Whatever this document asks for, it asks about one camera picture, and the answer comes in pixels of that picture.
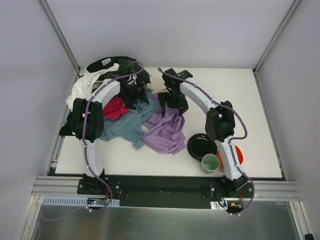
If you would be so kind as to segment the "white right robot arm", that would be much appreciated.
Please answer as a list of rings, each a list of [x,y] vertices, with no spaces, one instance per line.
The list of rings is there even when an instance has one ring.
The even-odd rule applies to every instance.
[[[179,73],[173,68],[157,70],[162,73],[167,89],[167,92],[158,94],[161,113],[164,114],[166,108],[171,108],[183,115],[189,109],[187,98],[191,99],[206,115],[205,132],[217,145],[223,161],[225,181],[234,191],[239,191],[250,180],[241,168],[234,140],[245,139],[248,130],[231,102],[219,101],[211,96],[187,70]]]

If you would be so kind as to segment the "lilac cloth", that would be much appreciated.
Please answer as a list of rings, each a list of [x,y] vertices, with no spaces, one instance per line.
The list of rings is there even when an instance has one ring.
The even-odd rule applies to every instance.
[[[184,124],[185,118],[179,115],[178,109],[167,108],[164,114],[157,109],[143,123],[148,131],[141,137],[141,140],[157,152],[175,155],[186,147],[186,137],[183,134]]]

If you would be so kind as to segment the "blue-grey cloth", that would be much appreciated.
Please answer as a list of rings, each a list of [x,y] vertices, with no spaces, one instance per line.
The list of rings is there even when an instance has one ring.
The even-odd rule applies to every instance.
[[[114,138],[123,138],[131,142],[135,149],[140,149],[144,142],[141,137],[145,134],[142,124],[147,121],[159,107],[157,100],[153,98],[150,90],[147,90],[149,104],[140,100],[135,104],[135,109],[128,108],[128,112],[116,120],[103,117],[104,130],[100,137],[103,141],[111,141]]]

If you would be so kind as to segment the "white cloth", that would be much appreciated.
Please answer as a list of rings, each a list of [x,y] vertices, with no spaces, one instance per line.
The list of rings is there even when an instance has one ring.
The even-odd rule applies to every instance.
[[[73,102],[76,98],[86,99],[91,95],[94,83],[98,78],[107,73],[117,71],[119,69],[119,64],[114,63],[113,66],[108,69],[102,69],[96,72],[86,72],[82,77],[80,77],[73,85],[70,95],[66,99],[66,104],[69,110],[73,110]]]

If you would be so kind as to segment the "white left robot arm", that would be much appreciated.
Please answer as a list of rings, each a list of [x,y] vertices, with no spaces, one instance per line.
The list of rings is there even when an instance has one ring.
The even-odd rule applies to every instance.
[[[88,184],[109,186],[104,179],[105,172],[96,146],[104,129],[103,108],[117,95],[123,97],[123,101],[130,107],[140,100],[148,104],[145,83],[139,77],[143,71],[144,66],[133,61],[125,66],[118,64],[117,72],[113,74],[106,69],[86,73],[82,77],[93,84],[101,76],[107,77],[95,91],[68,102],[72,107],[71,119],[67,123],[70,124],[70,132],[81,142],[86,167],[83,179]]]

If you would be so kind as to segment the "black mesh cloth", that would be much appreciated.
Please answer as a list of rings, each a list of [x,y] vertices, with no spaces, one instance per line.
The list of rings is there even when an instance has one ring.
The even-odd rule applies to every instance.
[[[141,66],[136,63],[135,58],[128,56],[111,56],[105,57],[89,64],[85,69],[89,73],[94,73],[100,70],[112,72],[114,76],[124,76],[133,74],[141,70]]]

